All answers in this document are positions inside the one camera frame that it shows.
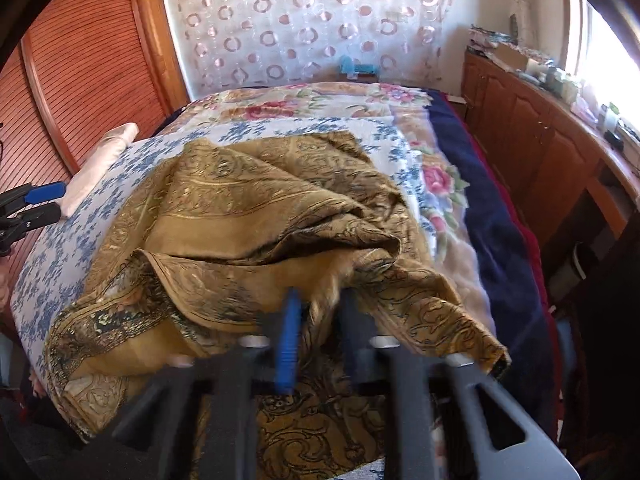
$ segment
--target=bed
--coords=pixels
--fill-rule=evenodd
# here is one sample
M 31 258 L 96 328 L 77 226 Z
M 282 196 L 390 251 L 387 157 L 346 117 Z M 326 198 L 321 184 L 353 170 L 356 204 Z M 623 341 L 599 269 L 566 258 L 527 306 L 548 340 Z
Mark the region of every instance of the bed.
M 508 346 L 513 365 L 503 377 L 505 386 L 551 434 L 558 398 L 554 339 L 537 245 L 444 95 L 395 85 L 320 83 L 221 92 L 189 105 L 154 138 L 134 143 L 70 219 L 44 230 L 21 271 L 12 312 L 36 373 L 46 376 L 47 332 L 82 294 L 92 254 L 111 220 L 159 161 L 199 137 L 231 144 L 336 130 L 350 131 L 398 184 L 437 266 L 472 316 Z M 374 464 L 370 471 L 379 469 Z

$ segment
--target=white pillow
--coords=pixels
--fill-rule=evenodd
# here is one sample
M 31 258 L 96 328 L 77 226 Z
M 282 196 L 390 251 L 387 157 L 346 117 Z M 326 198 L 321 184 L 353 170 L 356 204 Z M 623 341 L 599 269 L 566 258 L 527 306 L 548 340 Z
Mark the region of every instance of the white pillow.
M 133 142 L 138 132 L 136 123 L 126 123 L 104 134 L 80 171 L 66 185 L 65 195 L 57 200 L 62 218 L 73 216 L 82 200 L 94 190 L 111 165 Z

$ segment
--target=wall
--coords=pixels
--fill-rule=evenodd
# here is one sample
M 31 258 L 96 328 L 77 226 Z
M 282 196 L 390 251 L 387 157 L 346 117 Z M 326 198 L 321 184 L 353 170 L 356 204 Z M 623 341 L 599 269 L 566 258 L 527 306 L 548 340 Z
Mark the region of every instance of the wall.
M 462 65 L 470 25 L 509 33 L 513 0 L 454 0 L 444 22 L 446 45 L 441 59 L 439 90 L 460 95 Z
M 534 8 L 538 49 L 559 62 L 564 48 L 564 0 L 534 0 Z

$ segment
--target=navy blue blanket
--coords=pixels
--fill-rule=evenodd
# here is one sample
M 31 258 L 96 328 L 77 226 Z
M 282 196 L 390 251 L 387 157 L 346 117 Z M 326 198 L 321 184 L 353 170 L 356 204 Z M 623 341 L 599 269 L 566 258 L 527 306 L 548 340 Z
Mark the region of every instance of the navy blue blanket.
M 558 393 L 554 346 L 525 239 L 462 122 L 443 94 L 429 94 L 433 105 L 428 111 L 440 149 L 471 183 L 466 189 L 466 228 L 478 254 L 480 278 L 489 295 L 498 339 L 513 360 L 501 383 L 555 439 Z

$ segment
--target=metal screw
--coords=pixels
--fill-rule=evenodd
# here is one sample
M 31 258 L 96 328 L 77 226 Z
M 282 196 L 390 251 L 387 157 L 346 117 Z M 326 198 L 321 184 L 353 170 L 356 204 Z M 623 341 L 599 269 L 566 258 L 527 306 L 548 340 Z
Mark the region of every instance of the metal screw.
M 466 354 L 449 354 L 444 358 L 446 364 L 453 368 L 460 368 L 473 364 L 473 359 Z
M 397 348 L 400 346 L 398 339 L 392 335 L 377 335 L 369 339 L 369 344 L 373 348 Z
M 267 348 L 270 344 L 265 335 L 243 335 L 238 342 L 245 348 Z
M 174 368 L 191 368 L 193 366 L 193 357 L 184 354 L 170 355 L 166 362 Z

